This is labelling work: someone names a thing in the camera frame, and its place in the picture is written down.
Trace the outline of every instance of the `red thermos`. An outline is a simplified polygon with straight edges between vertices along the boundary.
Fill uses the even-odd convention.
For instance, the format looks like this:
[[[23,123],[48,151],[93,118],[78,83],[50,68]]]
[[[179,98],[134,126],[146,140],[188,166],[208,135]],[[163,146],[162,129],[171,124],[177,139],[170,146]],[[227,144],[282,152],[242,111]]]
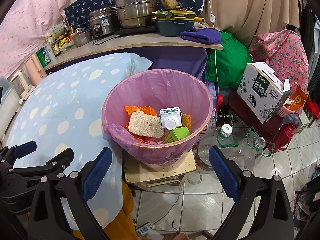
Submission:
[[[275,148],[272,153],[276,153],[277,150],[284,151],[287,149],[294,135],[295,128],[296,124],[294,121],[292,121],[291,123],[287,123],[282,127],[282,129],[278,132],[278,134],[272,141],[275,144]]]

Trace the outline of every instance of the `yellow sponge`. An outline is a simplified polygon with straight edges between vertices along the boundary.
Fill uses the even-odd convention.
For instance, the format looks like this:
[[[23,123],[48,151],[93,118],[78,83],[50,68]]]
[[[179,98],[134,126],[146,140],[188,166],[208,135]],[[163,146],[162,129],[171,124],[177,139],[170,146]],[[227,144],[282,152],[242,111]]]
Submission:
[[[182,126],[186,126],[189,130],[191,129],[191,116],[188,114],[182,114]]]

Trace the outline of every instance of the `white bottle cap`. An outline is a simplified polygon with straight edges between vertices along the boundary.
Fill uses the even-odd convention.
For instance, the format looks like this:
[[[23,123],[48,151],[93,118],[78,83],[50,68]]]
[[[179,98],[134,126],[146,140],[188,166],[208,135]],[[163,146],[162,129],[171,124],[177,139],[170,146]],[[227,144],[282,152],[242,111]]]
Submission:
[[[224,124],[221,128],[221,134],[225,137],[229,137],[232,133],[232,127],[230,124]]]
[[[172,130],[179,125],[179,119],[176,116],[168,116],[163,121],[164,128]]]

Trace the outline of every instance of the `green and white box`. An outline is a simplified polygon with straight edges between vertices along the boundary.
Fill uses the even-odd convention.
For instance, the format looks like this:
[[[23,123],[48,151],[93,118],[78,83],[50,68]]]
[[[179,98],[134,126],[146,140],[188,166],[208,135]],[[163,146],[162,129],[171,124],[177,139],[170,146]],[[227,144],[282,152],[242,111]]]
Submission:
[[[248,104],[261,123],[278,113],[290,95],[289,79],[284,84],[264,62],[248,63],[237,93]]]

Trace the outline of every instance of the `purple towel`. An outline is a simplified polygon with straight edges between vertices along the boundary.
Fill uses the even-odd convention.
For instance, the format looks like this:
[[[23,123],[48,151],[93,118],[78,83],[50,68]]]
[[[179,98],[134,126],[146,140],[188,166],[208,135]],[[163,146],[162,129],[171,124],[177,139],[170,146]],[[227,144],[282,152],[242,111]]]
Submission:
[[[194,28],[187,32],[181,32],[180,36],[184,40],[203,44],[221,44],[222,41],[220,32],[209,28],[199,30]]]

